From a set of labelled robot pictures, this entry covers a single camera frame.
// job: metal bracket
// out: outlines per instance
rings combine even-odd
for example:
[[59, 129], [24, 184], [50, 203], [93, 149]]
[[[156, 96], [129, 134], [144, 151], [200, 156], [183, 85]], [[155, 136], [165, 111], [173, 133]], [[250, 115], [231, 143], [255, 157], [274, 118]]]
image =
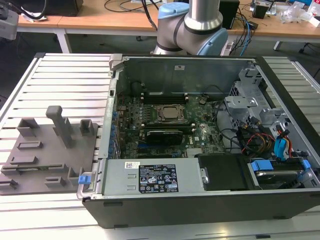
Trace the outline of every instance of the metal bracket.
[[112, 54], [110, 56], [110, 59], [109, 59], [109, 67], [110, 67], [110, 70], [112, 71], [115, 71], [119, 68], [122, 67], [122, 63], [124, 62], [125, 60], [123, 59], [123, 56], [121, 53], [115, 53], [115, 54]]

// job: gray carpet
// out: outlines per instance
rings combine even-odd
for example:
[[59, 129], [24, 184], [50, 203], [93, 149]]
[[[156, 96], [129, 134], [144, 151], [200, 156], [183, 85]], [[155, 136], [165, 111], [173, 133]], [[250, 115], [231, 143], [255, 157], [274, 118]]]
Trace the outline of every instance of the gray carpet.
[[[69, 40], [73, 53], [124, 53], [149, 54], [156, 45], [155, 37], [142, 37], [137, 41], [135, 36], [114, 35], [81, 35], [70, 34]], [[275, 42], [255, 41], [248, 46], [245, 56], [279, 56], [291, 57], [313, 76], [320, 67], [320, 44], [306, 47], [303, 54], [299, 49], [303, 43], [284, 42], [280, 51], [274, 51]], [[0, 41], [0, 107], [5, 102], [17, 82], [32, 61], [35, 53], [60, 53], [60, 45], [50, 33], [18, 33], [14, 41]], [[320, 73], [316, 76], [320, 82]]]

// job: warning label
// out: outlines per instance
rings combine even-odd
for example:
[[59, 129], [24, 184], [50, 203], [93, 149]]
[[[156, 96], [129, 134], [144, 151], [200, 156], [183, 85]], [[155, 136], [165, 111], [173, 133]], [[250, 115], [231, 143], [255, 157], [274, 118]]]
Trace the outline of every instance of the warning label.
[[176, 165], [140, 165], [139, 192], [142, 194], [179, 192]]

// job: side panel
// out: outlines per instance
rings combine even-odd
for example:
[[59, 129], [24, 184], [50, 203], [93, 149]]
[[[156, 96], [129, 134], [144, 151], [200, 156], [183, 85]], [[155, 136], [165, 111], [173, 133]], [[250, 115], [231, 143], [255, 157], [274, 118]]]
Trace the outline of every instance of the side panel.
[[82, 201], [100, 227], [143, 227], [289, 219], [320, 205], [320, 191]]

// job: blue tab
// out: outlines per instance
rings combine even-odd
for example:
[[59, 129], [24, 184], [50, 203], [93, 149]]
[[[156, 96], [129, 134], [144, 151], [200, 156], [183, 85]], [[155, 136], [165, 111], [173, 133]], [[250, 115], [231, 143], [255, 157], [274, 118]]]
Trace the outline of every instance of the blue tab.
[[253, 169], [254, 172], [256, 172], [256, 171], [259, 170], [259, 167], [258, 167], [258, 165], [257, 165], [256, 162], [251, 162], [251, 167], [252, 167], [252, 169]]
[[91, 183], [91, 176], [82, 175], [79, 176], [78, 184], [90, 184]]
[[189, 12], [189, 4], [184, 2], [171, 2], [159, 7], [158, 19], [176, 17]]
[[307, 159], [303, 159], [302, 160], [302, 165], [304, 166], [305, 170], [311, 168], [311, 165], [310, 165], [310, 163], [309, 163], [309, 161]]
[[270, 160], [255, 160], [254, 162], [251, 163], [251, 167], [254, 172], [256, 172], [256, 171], [272, 171], [274, 169]]

